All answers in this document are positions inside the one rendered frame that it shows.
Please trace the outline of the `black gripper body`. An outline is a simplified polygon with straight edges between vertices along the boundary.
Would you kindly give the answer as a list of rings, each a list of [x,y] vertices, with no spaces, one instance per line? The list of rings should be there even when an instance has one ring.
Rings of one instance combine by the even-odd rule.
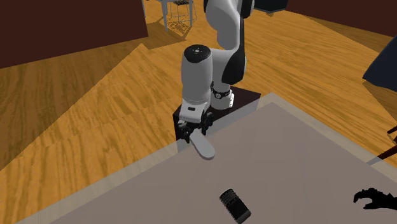
[[[200,117],[200,121],[197,123],[196,120],[186,119],[186,127],[188,132],[193,132],[195,129],[202,129],[205,126],[205,116]]]

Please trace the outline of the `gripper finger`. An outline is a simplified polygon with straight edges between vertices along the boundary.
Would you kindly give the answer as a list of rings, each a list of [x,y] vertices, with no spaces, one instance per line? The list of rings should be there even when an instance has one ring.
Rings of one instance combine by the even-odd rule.
[[[177,123],[179,138],[184,139],[188,144],[190,143],[190,135],[192,133],[191,125],[189,122],[179,120]]]
[[[206,112],[204,114],[202,125],[201,125],[201,132],[205,136],[207,134],[207,130],[209,127],[213,125],[214,122],[214,115],[212,112]]]

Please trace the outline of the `grey oblong object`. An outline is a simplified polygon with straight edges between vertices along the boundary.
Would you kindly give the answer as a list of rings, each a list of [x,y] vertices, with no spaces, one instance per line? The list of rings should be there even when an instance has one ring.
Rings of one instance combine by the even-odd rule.
[[[214,158],[215,156],[214,147],[199,129],[195,129],[190,134],[190,141],[192,145],[195,147],[197,153],[203,159],[212,160]]]

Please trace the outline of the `dark robot stand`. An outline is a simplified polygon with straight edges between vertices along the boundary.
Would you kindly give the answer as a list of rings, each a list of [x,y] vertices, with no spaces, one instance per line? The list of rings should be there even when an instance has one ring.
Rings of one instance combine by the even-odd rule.
[[[261,93],[233,86],[231,86],[231,91],[234,94],[234,100],[230,109],[217,110],[209,107],[209,111],[214,115],[214,123],[207,130],[206,137],[255,112],[257,109]]]

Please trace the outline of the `black mobile phone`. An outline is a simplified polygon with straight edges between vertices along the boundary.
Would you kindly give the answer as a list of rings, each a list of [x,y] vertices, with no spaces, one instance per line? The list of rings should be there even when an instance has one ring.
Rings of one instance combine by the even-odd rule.
[[[237,224],[242,224],[251,216],[251,211],[233,189],[225,190],[219,199]]]

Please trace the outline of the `dark brown chair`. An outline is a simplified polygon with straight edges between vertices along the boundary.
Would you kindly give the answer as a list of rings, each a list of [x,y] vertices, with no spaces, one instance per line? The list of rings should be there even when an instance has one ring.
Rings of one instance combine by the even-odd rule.
[[[387,136],[391,138],[394,146],[375,157],[376,162],[384,160],[397,153],[397,125],[387,131]]]

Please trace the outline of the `dark blue furniture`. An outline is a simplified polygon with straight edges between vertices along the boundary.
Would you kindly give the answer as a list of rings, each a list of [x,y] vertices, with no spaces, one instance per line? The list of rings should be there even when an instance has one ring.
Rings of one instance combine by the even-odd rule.
[[[397,35],[370,64],[363,79],[372,85],[397,92]]]

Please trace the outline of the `black clawed figure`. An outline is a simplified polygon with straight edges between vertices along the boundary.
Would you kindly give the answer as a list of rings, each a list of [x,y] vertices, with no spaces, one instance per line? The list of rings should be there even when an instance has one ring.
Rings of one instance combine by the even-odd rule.
[[[363,209],[392,209],[397,211],[397,197],[394,197],[391,193],[385,194],[375,188],[362,189],[354,194],[353,202],[357,203],[359,199],[372,200]]]

